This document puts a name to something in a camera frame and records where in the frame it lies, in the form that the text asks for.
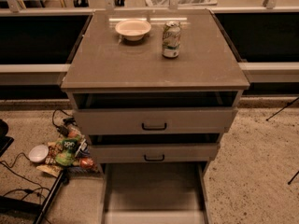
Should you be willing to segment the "grey drawer cabinet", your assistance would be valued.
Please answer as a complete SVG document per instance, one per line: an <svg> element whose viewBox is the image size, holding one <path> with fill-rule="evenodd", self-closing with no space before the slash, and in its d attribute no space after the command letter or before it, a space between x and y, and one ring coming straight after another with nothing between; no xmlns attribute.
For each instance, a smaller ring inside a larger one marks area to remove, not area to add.
<svg viewBox="0 0 299 224"><path fill-rule="evenodd" d="M125 20L147 21L151 29L138 41L126 40L115 30L116 24ZM177 58L162 54L164 24L168 21L181 25ZM62 83L74 112L236 109L248 86L217 19L208 10L96 12ZM225 133L83 134L89 146L107 146L220 144Z"/></svg>

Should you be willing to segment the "black power adapter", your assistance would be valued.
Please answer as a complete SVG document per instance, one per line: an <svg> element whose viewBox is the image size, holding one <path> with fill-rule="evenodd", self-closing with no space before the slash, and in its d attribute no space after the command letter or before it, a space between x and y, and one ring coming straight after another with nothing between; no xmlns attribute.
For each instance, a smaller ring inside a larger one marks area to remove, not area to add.
<svg viewBox="0 0 299 224"><path fill-rule="evenodd" d="M57 131L64 137L67 137L69 135L69 131L65 126L59 126L57 128Z"/></svg>

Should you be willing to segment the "green snack bag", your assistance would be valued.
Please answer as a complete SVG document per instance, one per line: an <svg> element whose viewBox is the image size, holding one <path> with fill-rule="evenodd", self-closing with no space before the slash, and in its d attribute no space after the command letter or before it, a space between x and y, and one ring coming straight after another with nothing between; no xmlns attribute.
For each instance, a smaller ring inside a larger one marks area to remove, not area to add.
<svg viewBox="0 0 299 224"><path fill-rule="evenodd" d="M71 166L75 161L75 153L78 150L78 140L75 138L65 138L59 144L62 151L56 155L55 161L62 166Z"/></svg>

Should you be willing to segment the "yellow snack packet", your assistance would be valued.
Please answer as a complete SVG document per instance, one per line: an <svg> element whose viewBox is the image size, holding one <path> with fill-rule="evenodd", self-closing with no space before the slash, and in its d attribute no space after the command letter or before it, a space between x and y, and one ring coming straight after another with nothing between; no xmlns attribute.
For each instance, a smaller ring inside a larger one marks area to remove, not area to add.
<svg viewBox="0 0 299 224"><path fill-rule="evenodd" d="M47 165L47 164L42 164L42 165L38 165L36 167L37 170L42 171L48 175L52 175L55 177L58 177L59 174L62 171L62 168L56 165Z"/></svg>

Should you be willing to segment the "white bowl on floor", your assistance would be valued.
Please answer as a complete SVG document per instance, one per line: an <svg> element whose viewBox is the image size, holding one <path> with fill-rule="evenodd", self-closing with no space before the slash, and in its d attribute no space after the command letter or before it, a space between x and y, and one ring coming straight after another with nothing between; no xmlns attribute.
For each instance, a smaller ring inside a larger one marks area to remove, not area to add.
<svg viewBox="0 0 299 224"><path fill-rule="evenodd" d="M49 154L49 148L45 145L38 145L34 147L28 155L30 161L40 163L44 161Z"/></svg>

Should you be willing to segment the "black tripod leg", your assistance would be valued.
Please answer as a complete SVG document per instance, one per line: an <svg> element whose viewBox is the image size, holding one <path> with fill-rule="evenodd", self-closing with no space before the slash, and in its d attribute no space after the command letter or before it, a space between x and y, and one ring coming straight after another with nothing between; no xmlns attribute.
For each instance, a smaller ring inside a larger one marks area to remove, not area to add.
<svg viewBox="0 0 299 224"><path fill-rule="evenodd" d="M299 171L297 171L294 176L287 182L288 185L292 183L292 181L299 175Z"/></svg>

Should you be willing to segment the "black stand base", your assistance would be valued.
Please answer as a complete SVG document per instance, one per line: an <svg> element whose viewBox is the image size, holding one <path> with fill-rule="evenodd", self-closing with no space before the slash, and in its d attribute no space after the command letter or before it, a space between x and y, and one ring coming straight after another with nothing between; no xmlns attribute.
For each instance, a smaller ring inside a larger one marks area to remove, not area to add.
<svg viewBox="0 0 299 224"><path fill-rule="evenodd" d="M8 192L0 196L0 213L16 217L30 216L33 219L32 224L41 224L46 219L46 214L60 186L67 182L66 171L61 171L46 196L39 192L42 187L35 190L25 189L25 195L21 199L9 198L10 192ZM27 202L25 198L34 193L38 196L38 203Z"/></svg>

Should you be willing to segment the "white bowl on cabinet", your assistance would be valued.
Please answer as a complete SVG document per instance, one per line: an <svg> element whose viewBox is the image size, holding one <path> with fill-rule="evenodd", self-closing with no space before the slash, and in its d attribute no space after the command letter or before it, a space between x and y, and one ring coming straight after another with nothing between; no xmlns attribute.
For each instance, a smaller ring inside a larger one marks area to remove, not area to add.
<svg viewBox="0 0 299 224"><path fill-rule="evenodd" d="M129 41L138 41L142 39L150 29L150 23L142 20L120 21L115 26L116 32Z"/></svg>

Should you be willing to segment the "green white soda can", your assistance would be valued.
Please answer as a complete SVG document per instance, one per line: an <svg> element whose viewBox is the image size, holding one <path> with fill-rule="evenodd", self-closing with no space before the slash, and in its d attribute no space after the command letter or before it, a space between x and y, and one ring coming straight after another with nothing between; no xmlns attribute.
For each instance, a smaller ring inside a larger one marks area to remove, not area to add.
<svg viewBox="0 0 299 224"><path fill-rule="evenodd" d="M162 54L166 58L177 58L180 49L181 25L179 21L164 24Z"/></svg>

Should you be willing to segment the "grey drawer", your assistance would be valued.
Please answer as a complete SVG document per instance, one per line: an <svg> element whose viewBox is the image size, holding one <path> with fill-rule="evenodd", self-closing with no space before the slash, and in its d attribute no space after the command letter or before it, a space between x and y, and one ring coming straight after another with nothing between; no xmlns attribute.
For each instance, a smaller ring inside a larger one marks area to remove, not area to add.
<svg viewBox="0 0 299 224"><path fill-rule="evenodd" d="M196 162L122 163L106 168L101 224L212 224Z"/></svg>
<svg viewBox="0 0 299 224"><path fill-rule="evenodd" d="M235 108L85 109L74 117L87 135L225 133L236 113Z"/></svg>
<svg viewBox="0 0 299 224"><path fill-rule="evenodd" d="M218 143L89 146L97 163L212 161Z"/></svg>

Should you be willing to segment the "red round snack item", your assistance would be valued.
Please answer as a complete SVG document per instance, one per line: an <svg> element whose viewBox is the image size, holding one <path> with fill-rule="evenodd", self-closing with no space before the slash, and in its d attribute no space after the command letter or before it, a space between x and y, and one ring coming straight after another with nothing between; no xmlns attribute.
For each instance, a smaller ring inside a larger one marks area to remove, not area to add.
<svg viewBox="0 0 299 224"><path fill-rule="evenodd" d="M83 169L92 169L94 167L94 162L92 158L81 158L79 160L79 166Z"/></svg>

